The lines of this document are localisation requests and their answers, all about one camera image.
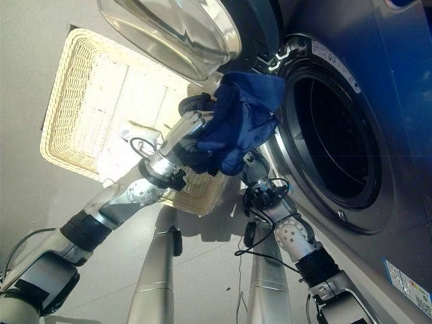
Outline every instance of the washing machine door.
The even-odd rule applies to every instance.
[[[280,48],[280,30],[287,20],[278,1],[98,0],[98,4],[105,19],[131,43],[195,82],[218,69],[265,73]]]
[[[219,0],[98,0],[105,19],[130,42],[191,80],[206,80],[242,49]]]

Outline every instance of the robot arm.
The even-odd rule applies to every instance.
[[[309,294],[319,305],[318,320],[322,324],[377,324],[379,320],[347,274],[340,270],[332,257],[316,241],[312,227],[301,218],[286,186],[276,186],[267,175],[269,167],[258,153],[245,156],[242,180],[248,186],[246,204],[256,214],[263,215],[275,229],[279,247],[295,264]],[[248,226],[252,231],[255,226]],[[253,238],[246,230],[245,238]],[[251,247],[254,240],[245,242]]]
[[[141,208],[157,202],[168,188],[181,190],[185,173],[170,153],[185,136],[205,127],[211,117],[209,112],[185,113],[148,161],[141,160],[102,190],[20,261],[3,280],[0,322],[38,323],[40,316],[56,311],[79,280],[76,267],[83,265],[113,230]]]

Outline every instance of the blue cloth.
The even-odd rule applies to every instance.
[[[213,119],[196,148],[210,158],[192,165],[196,171],[219,169],[234,176],[243,168],[243,156],[262,145],[274,131],[273,113],[284,95],[285,81],[274,76],[230,72],[215,92],[217,101],[201,100],[199,110],[213,110]]]

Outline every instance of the label sticker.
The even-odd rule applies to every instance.
[[[389,261],[384,260],[384,265],[393,286],[432,318],[432,295]]]
[[[330,63],[348,81],[356,94],[362,92],[356,79],[354,79],[346,66],[327,47],[316,40],[312,40],[312,54]]]

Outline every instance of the laundry basket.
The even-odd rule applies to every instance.
[[[200,88],[165,67],[85,29],[70,32],[51,93],[40,142],[42,156],[60,167],[103,182],[97,161],[125,122],[166,135],[179,120],[178,103]],[[161,202],[209,213],[227,182],[218,173],[186,170],[187,186]]]

